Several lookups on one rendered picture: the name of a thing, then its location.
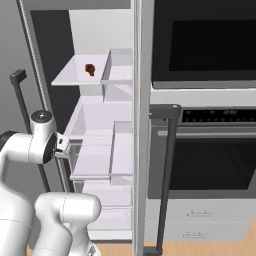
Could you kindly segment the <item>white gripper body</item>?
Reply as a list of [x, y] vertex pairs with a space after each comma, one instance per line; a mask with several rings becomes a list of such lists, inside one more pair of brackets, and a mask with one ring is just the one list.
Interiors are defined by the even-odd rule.
[[68, 140], [59, 139], [55, 150], [56, 158], [68, 159], [70, 157], [71, 145]]

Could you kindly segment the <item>brown chicken drumstick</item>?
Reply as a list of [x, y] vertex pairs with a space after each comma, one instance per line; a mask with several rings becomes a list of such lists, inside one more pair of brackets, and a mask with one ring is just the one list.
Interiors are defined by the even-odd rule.
[[86, 64], [85, 71], [90, 75], [93, 76], [95, 74], [95, 66], [93, 64]]

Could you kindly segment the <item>white fridge crisper drawer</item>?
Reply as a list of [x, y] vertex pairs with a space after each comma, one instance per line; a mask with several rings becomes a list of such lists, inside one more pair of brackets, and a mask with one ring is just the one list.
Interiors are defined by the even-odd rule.
[[132, 186], [111, 185], [109, 181], [74, 182], [76, 193], [86, 193], [100, 199], [102, 210], [89, 230], [130, 230], [132, 222]]

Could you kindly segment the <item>grey fridge door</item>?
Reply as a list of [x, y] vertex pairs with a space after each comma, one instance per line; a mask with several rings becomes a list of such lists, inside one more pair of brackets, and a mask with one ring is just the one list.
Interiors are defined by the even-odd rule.
[[[0, 0], [0, 134], [7, 131], [27, 132], [10, 75], [25, 69], [22, 93], [27, 110], [32, 113], [42, 108], [36, 77], [30, 60], [16, 0]], [[63, 191], [55, 159], [44, 166], [51, 191]], [[44, 185], [36, 164], [11, 162], [7, 184], [30, 195], [44, 192]]]
[[132, 256], [143, 256], [154, 0], [131, 0], [133, 13]]

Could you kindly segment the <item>white fridge interior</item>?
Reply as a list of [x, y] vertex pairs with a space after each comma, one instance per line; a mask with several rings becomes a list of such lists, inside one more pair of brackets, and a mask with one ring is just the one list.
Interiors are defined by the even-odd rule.
[[[44, 106], [55, 117], [58, 131], [64, 134], [79, 101], [130, 102], [133, 134], [133, 78], [131, 84], [104, 85], [100, 81], [98, 85], [51, 85], [74, 55], [108, 55], [111, 49], [131, 49], [133, 59], [131, 0], [32, 0], [28, 7], [32, 22], [31, 48], [40, 93]], [[75, 155], [72, 145], [83, 139], [69, 138], [70, 156]], [[106, 180], [111, 185], [131, 185], [133, 210], [133, 168], [131, 176], [72, 180], [70, 157], [66, 159], [65, 167], [73, 187], [75, 181], [96, 183]], [[130, 230], [88, 231], [94, 240], [130, 240], [132, 222]]]

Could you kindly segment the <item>black and steel oven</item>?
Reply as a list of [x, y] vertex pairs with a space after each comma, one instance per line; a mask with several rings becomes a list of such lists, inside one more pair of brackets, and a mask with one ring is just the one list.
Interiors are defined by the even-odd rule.
[[[178, 133], [256, 133], [256, 89], [153, 89]], [[171, 199], [256, 199], [256, 138], [176, 138]]]

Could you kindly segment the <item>black built-in microwave oven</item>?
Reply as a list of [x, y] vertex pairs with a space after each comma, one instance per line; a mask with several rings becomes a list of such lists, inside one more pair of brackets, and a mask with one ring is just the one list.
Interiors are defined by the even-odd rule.
[[256, 88], [256, 0], [155, 0], [155, 89]]

